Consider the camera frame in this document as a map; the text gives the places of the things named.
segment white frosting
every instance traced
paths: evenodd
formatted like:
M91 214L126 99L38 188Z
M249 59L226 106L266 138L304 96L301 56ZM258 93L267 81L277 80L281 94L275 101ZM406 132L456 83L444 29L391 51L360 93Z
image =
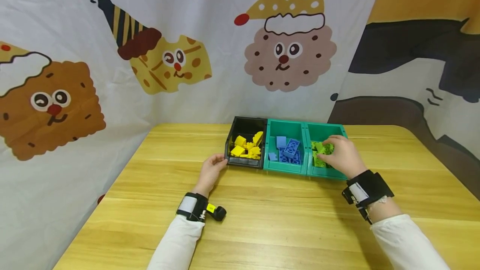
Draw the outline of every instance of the white frosting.
M265 30L268 33L291 35L297 32L307 33L314 29L321 29L323 25L325 25L325 16L321 13L315 15L300 14L295 17L291 14L285 16L278 14L265 21Z
M50 64L50 59L40 53L16 56L10 62L0 63L0 96L11 88L21 86L28 77L36 76Z

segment yellow label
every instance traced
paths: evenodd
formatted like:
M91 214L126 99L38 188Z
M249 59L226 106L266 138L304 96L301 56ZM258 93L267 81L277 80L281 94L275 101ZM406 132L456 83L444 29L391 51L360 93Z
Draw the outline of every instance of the yellow label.
M215 206L213 204L208 204L207 205L207 210L210 212L210 213L213 213L215 211Z

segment yellow lego brick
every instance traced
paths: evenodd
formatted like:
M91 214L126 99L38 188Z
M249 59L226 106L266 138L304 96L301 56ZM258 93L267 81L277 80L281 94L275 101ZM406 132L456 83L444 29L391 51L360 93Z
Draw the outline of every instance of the yellow lego brick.
M237 145L237 146L244 147L246 143L247 143L247 139L242 137L241 135L239 135L235 139L235 145Z
M260 145L262 142L262 136L263 136L263 131L259 131L253 136L253 143L255 143L255 146Z
M248 151L248 153L253 153L253 154L260 154L261 150L260 147L253 147Z
M250 149L252 149L254 146L255 146L255 144L253 144L252 142L247 142L247 144L246 144L246 149L247 149L247 150L250 150Z
M240 146L235 146L235 148L232 149L232 151L230 151L230 154L236 157L239 157L241 154L244 154L244 153L245 153L245 148L242 148Z

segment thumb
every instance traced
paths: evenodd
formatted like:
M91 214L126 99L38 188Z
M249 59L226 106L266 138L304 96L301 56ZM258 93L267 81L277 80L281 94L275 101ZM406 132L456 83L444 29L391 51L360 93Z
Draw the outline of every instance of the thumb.
M221 162L216 163L214 167L220 172L227 166L227 163L228 163L228 160L223 159Z
M322 153L319 153L317 154L317 157L320 159L320 160L323 160L325 163L328 163L328 164L331 164L331 161L333 159L333 156L330 154L330 155L326 155L326 154L322 154Z

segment wrist strap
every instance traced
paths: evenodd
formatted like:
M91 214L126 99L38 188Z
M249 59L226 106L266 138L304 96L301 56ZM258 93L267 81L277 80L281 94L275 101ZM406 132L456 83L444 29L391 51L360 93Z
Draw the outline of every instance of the wrist strap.
M382 197L394 197L386 182L379 173L367 170L347 181L347 188L342 192L348 204L355 204L363 219L370 224L367 206Z
M186 216L189 221L205 222L207 205L207 197L189 192L181 201L177 214Z

